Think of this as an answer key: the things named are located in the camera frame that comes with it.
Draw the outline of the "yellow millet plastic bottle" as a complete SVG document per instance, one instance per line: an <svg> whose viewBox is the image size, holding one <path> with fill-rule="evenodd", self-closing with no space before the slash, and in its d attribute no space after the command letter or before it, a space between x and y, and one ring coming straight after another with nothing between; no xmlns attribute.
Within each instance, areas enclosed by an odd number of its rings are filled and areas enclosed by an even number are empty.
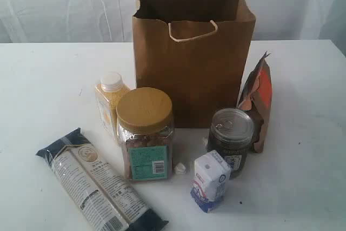
<svg viewBox="0 0 346 231"><path fill-rule="evenodd" d="M102 125L115 142L117 142L116 107L129 91L122 76L114 71L103 75L95 85L95 96Z"/></svg>

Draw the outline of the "white paper scrap near jar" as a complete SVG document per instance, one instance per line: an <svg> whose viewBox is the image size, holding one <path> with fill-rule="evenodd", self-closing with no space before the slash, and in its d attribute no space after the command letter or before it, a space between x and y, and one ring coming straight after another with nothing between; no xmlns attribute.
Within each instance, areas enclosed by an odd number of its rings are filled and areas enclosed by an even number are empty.
<svg viewBox="0 0 346 231"><path fill-rule="evenodd" d="M206 137L203 137L202 142L203 142L204 147L206 148L208 145L208 139Z"/></svg>

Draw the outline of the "brown paper shopping bag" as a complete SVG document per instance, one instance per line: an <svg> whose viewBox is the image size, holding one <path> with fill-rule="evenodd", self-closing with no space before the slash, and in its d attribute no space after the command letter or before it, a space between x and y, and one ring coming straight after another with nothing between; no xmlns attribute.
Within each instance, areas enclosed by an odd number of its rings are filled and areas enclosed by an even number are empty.
<svg viewBox="0 0 346 231"><path fill-rule="evenodd" d="M138 0L132 35L138 87L172 100L178 128L207 128L235 107L256 18L245 0Z"/></svg>

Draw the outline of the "dark noodle package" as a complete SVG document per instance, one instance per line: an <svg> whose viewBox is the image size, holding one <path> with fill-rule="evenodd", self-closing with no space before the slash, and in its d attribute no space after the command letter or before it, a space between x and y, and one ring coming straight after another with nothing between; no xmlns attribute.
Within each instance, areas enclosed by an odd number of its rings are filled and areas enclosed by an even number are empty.
<svg viewBox="0 0 346 231"><path fill-rule="evenodd" d="M77 128L40 149L94 230L162 230L162 219Z"/></svg>

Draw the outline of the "dark jar with metal lid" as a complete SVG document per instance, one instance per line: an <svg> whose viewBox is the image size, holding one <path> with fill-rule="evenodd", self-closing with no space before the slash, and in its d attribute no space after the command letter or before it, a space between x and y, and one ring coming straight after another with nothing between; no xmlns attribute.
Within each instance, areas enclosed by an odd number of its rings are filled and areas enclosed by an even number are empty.
<svg viewBox="0 0 346 231"><path fill-rule="evenodd" d="M231 168L230 178L242 171L252 145L255 124L252 118L237 108L224 108L212 117L207 151L217 151Z"/></svg>

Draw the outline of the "white blue salt packet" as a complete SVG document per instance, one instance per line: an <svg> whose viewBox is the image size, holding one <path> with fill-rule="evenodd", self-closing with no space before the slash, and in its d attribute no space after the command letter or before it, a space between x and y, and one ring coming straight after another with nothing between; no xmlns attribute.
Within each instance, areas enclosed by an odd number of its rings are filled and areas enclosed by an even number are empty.
<svg viewBox="0 0 346 231"><path fill-rule="evenodd" d="M222 202L230 174L230 166L216 150L195 159L190 194L203 212L212 211Z"/></svg>

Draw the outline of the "nut jar with gold lid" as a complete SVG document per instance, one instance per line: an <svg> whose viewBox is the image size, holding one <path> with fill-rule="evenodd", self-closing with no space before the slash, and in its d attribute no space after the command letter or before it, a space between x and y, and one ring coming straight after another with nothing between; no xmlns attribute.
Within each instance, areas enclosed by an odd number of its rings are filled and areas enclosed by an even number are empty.
<svg viewBox="0 0 346 231"><path fill-rule="evenodd" d="M125 178L135 182L168 179L175 132L170 97L159 89L137 88L120 99L116 113Z"/></svg>

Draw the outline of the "brown orange coffee pouch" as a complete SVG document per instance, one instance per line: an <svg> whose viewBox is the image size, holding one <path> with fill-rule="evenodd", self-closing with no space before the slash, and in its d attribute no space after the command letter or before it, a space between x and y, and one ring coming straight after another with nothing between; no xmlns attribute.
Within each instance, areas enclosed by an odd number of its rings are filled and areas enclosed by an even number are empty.
<svg viewBox="0 0 346 231"><path fill-rule="evenodd" d="M255 130L250 150L258 154L264 150L271 111L272 82L270 67L265 60L269 55L265 52L249 74L238 102L238 108L246 111L254 121Z"/></svg>

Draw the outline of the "white backdrop curtain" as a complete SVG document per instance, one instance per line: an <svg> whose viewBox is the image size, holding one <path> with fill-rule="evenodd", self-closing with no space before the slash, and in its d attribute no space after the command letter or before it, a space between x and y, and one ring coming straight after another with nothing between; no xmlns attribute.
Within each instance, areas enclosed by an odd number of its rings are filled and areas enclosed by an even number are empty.
<svg viewBox="0 0 346 231"><path fill-rule="evenodd" d="M255 40L345 36L345 0L246 0ZM1 0L1 42L130 42L135 0Z"/></svg>

